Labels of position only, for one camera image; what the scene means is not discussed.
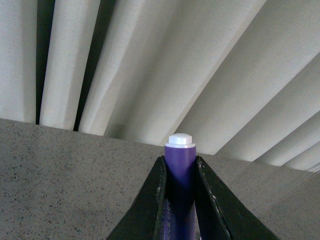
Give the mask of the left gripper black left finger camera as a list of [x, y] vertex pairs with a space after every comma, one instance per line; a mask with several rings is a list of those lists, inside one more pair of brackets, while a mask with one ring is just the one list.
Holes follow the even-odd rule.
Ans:
[[129, 210], [111, 231], [108, 240], [159, 240], [167, 170], [163, 156], [156, 159]]

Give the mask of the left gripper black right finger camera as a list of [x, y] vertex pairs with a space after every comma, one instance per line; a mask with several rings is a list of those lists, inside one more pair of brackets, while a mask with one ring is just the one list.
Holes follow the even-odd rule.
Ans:
[[195, 208], [202, 240], [277, 240], [201, 157], [196, 157]]

